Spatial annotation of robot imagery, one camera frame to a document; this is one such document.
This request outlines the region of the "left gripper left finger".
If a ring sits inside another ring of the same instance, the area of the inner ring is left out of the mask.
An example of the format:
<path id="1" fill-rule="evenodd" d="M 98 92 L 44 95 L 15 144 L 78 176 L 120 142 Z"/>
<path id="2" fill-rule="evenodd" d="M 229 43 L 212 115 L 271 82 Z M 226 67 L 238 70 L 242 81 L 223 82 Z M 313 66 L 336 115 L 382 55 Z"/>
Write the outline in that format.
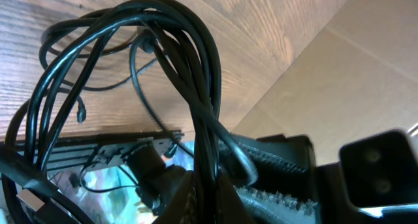
<path id="1" fill-rule="evenodd" d="M 159 216 L 159 224 L 196 224 L 197 196 L 193 173 L 186 172 L 177 192 L 167 209 Z"/>

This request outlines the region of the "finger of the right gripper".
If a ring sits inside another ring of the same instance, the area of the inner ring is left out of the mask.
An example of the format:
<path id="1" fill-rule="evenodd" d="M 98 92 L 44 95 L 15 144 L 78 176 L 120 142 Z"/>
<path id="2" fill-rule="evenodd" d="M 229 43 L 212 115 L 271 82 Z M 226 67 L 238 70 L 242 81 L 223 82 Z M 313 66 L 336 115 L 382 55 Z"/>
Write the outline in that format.
<path id="1" fill-rule="evenodd" d="M 316 198 L 314 147 L 306 135 L 283 134 L 257 139 L 234 135 L 253 161 L 258 179 L 250 187 L 296 198 Z"/>

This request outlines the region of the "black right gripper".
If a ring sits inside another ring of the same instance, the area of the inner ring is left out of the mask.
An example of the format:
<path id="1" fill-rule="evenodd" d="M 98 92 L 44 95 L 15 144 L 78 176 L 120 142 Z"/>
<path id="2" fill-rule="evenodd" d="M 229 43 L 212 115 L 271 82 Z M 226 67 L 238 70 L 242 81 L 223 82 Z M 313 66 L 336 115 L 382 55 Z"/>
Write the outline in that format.
<path id="1" fill-rule="evenodd" d="M 269 193 L 248 187 L 235 189 L 246 210 L 258 223 L 417 224 L 417 210 L 372 217 L 350 206 L 337 163 L 317 167 L 315 181 L 318 203 L 310 199 L 303 202 L 279 192 Z"/>

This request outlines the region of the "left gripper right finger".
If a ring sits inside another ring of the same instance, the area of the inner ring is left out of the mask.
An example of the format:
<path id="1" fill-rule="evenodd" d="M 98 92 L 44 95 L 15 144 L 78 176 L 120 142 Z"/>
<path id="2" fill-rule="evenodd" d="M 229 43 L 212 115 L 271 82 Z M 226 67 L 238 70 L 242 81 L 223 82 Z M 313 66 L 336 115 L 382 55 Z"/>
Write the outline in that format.
<path id="1" fill-rule="evenodd" d="M 216 221 L 220 224 L 255 224 L 228 176 L 217 180 Z"/>

